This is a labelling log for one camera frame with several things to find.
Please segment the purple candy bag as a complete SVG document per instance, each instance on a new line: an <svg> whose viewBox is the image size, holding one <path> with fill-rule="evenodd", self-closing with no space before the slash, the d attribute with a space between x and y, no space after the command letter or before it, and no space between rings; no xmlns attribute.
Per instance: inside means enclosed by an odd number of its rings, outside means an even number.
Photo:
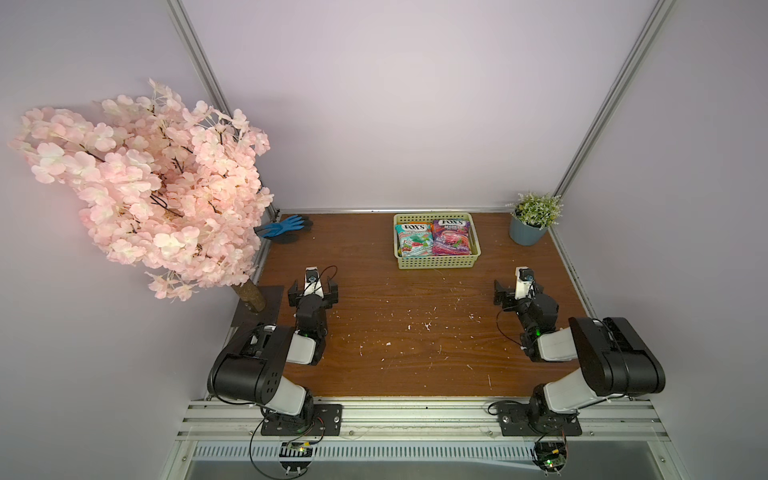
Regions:
<svg viewBox="0 0 768 480"><path fill-rule="evenodd" d="M432 223L435 256L470 255L470 222L464 219L436 219Z"/></svg>

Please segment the teal Fox's candy bag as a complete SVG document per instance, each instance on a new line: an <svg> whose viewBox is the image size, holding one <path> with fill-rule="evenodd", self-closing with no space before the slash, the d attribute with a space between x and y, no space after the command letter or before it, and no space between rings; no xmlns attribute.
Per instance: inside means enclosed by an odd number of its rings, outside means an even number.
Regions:
<svg viewBox="0 0 768 480"><path fill-rule="evenodd" d="M432 255L432 227L427 223L403 223L395 226L398 251L403 258L421 258Z"/></svg>

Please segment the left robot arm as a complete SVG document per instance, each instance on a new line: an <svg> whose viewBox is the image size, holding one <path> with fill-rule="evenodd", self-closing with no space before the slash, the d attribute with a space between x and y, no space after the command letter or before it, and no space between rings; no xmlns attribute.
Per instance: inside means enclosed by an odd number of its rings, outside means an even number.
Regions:
<svg viewBox="0 0 768 480"><path fill-rule="evenodd" d="M285 365L316 365L324 354L327 311L339 300L338 284L309 276L303 290L288 292L296 309L293 326L259 322L236 333L216 358L208 392L229 403L260 407L270 422L287 422L303 430L314 421L314 399L304 387L283 376Z"/></svg>

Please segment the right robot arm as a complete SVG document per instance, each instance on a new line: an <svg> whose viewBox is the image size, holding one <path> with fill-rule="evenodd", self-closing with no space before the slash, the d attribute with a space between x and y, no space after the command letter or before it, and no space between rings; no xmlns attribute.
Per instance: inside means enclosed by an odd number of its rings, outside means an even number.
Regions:
<svg viewBox="0 0 768 480"><path fill-rule="evenodd" d="M515 286L494 282L493 304L516 315L522 332L514 343L533 362L576 361L577 370L534 388L526 404L507 416L542 433L573 424L580 410L613 398L657 394L666 374L656 356L624 317L571 317L559 329L559 304L534 279L517 271Z"/></svg>

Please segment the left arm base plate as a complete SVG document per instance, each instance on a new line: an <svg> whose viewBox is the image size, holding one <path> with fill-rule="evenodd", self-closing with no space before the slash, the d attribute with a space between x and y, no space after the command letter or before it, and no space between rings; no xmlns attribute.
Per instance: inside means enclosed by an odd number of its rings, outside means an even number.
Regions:
<svg viewBox="0 0 768 480"><path fill-rule="evenodd" d="M339 436L343 419L341 404L321 403L303 407L292 416L266 410L260 427L262 436Z"/></svg>

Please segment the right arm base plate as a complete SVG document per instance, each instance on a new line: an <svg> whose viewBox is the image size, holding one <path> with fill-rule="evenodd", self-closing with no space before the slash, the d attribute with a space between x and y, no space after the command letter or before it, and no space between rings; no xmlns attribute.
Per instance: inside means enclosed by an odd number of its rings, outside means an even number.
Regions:
<svg viewBox="0 0 768 480"><path fill-rule="evenodd" d="M576 414L553 413L545 407L523 404L516 400L498 400L486 407L494 416L505 437L580 436L583 430Z"/></svg>

